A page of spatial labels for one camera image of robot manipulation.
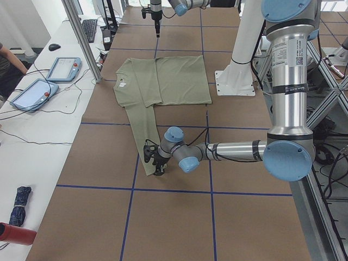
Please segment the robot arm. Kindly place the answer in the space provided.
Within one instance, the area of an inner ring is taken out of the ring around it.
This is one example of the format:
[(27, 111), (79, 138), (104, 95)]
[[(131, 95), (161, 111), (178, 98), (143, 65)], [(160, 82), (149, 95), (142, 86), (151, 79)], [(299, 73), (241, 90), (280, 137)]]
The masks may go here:
[(170, 127), (161, 141), (145, 144), (142, 155), (160, 176), (174, 158), (186, 173), (203, 160), (240, 163), (262, 161), (267, 171), (283, 181), (309, 174), (315, 158), (313, 132), (307, 120), (307, 43), (319, 33), (320, 1), (261, 1), (272, 56), (272, 127), (267, 140), (208, 143), (190, 146), (179, 127)]
[(211, 3), (211, 0), (174, 0), (169, 1), (169, 3), (175, 12), (171, 17), (164, 15), (161, 0), (150, 0), (150, 3), (146, 7), (142, 6), (141, 8), (142, 18), (145, 19), (146, 15), (149, 14), (154, 21), (157, 38), (160, 38), (160, 22), (163, 16), (168, 19), (173, 18), (175, 15), (183, 16), (191, 9), (206, 8)]

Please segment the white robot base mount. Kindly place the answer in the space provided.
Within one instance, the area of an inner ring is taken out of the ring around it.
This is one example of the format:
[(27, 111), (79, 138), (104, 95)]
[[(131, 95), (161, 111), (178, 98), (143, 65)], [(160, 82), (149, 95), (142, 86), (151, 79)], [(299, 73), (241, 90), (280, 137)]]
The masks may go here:
[(234, 44), (231, 62), (215, 72), (219, 96), (255, 96), (251, 63), (264, 29), (260, 0), (245, 2)]

